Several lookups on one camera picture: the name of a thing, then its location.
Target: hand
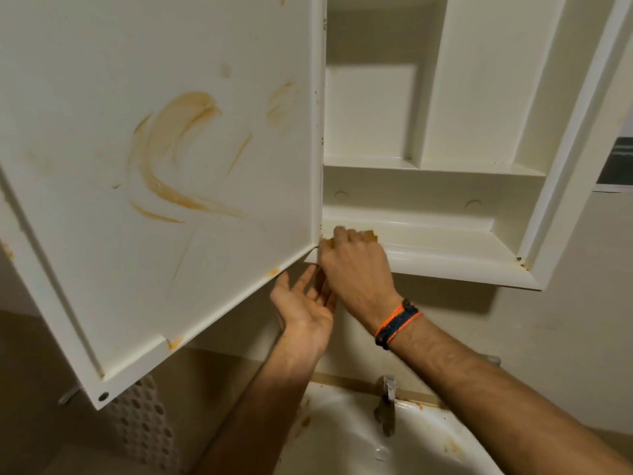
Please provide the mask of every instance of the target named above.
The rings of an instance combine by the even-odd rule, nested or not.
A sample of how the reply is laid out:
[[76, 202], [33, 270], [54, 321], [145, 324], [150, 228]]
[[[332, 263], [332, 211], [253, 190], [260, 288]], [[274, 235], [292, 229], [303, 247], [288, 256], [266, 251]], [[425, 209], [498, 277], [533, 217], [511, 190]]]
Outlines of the hand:
[[317, 266], [310, 265], [292, 288], [288, 272], [283, 272], [277, 277], [270, 299], [283, 320], [284, 335], [302, 337], [305, 343], [315, 343], [314, 347], [321, 356], [332, 334], [337, 297], [322, 271], [305, 293], [316, 271]]
[[355, 230], [334, 229], [335, 248], [319, 243], [319, 265], [328, 282], [355, 318], [372, 335], [402, 297], [394, 288], [387, 255], [378, 242]]

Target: cabinet door panel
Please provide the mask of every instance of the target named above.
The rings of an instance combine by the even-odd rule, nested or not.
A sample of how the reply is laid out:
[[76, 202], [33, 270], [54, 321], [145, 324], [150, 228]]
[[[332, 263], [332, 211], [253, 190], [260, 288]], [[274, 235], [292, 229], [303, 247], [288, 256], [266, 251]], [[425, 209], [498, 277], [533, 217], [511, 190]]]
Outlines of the cabinet door panel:
[[317, 241], [323, 1], [1, 5], [0, 236], [99, 407]]

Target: white wall cabinet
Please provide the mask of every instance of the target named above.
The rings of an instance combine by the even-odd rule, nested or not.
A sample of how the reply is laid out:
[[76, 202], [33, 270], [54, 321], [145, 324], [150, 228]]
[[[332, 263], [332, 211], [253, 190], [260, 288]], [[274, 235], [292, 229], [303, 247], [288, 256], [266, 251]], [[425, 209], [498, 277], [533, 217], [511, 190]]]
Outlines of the white wall cabinet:
[[337, 224], [543, 289], [633, 101], [631, 5], [2, 0], [3, 247], [98, 408]]

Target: sink basin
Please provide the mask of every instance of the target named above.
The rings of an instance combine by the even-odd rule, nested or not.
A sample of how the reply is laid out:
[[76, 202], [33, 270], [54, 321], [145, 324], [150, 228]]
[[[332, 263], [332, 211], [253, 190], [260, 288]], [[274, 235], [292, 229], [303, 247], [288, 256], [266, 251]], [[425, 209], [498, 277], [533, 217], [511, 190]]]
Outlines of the sink basin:
[[374, 421], [378, 397], [310, 383], [275, 475], [502, 475], [447, 410], [399, 401], [396, 433]]

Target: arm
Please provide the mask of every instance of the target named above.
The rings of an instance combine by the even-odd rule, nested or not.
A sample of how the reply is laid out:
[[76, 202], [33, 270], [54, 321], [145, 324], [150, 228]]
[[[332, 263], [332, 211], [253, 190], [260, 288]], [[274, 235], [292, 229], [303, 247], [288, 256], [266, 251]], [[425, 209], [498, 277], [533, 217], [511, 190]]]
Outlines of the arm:
[[[337, 227], [319, 246], [331, 287], [372, 335], [402, 302], [378, 243]], [[424, 316], [390, 344], [454, 411], [507, 474], [631, 474], [617, 453], [563, 410]]]
[[332, 332], [336, 295], [327, 283], [305, 287], [312, 265], [292, 289], [282, 273], [270, 298], [284, 332], [192, 471], [194, 475], [272, 474], [306, 386]]

